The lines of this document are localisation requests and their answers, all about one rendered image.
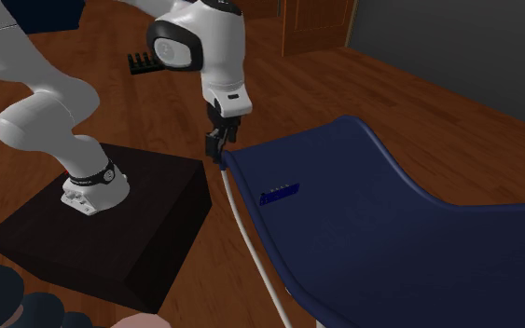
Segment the pink rounded object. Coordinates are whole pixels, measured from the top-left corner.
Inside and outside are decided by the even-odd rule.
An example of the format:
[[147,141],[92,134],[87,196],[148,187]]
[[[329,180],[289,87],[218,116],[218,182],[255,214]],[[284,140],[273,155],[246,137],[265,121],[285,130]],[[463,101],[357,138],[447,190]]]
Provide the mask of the pink rounded object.
[[119,320],[110,328],[172,328],[172,326],[157,314],[137,313]]

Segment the black slotted rack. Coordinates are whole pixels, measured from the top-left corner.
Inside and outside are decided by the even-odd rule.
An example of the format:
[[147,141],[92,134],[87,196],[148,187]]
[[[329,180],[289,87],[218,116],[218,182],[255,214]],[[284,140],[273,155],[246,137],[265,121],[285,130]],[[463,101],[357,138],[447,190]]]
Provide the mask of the black slotted rack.
[[132,75],[152,73],[165,69],[165,66],[153,56],[149,56],[146,52],[128,54],[128,65]]

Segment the dark blue furniture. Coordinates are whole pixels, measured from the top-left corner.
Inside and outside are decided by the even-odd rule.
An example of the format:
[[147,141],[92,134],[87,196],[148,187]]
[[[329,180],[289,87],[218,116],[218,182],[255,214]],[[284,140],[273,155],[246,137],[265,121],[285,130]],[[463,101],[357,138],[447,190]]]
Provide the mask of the dark blue furniture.
[[86,0],[1,0],[26,34],[77,30]]

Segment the dark robot stand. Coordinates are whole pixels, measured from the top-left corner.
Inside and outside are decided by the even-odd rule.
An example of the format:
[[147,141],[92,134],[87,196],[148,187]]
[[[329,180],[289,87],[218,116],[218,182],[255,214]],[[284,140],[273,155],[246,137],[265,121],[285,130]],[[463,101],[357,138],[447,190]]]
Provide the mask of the dark robot stand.
[[61,174],[0,224],[0,253],[41,280],[158,313],[212,207],[201,161],[104,144],[129,195],[87,216]]

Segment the small blue flat device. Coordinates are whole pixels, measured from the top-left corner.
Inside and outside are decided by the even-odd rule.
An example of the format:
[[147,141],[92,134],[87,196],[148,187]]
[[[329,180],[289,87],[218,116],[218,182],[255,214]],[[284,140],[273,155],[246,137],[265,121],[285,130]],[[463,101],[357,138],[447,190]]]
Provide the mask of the small blue flat device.
[[269,192],[262,193],[259,197],[259,205],[267,205],[271,202],[295,195],[300,187],[300,183],[285,184],[277,188],[271,189]]

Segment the brown wooden door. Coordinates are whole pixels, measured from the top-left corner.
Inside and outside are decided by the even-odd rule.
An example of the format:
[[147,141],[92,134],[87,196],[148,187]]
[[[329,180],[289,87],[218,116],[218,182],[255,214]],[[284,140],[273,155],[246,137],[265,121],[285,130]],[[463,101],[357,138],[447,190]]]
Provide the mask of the brown wooden door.
[[344,47],[358,0],[282,0],[282,55]]

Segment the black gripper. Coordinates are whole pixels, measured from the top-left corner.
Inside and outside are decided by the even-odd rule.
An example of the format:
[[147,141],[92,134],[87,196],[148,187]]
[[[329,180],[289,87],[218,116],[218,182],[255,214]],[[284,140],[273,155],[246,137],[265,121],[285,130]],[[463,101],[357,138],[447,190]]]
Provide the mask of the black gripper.
[[207,105],[207,116],[213,125],[213,131],[205,135],[205,155],[218,164],[225,142],[237,141],[238,128],[242,123],[241,116],[222,117],[218,105]]

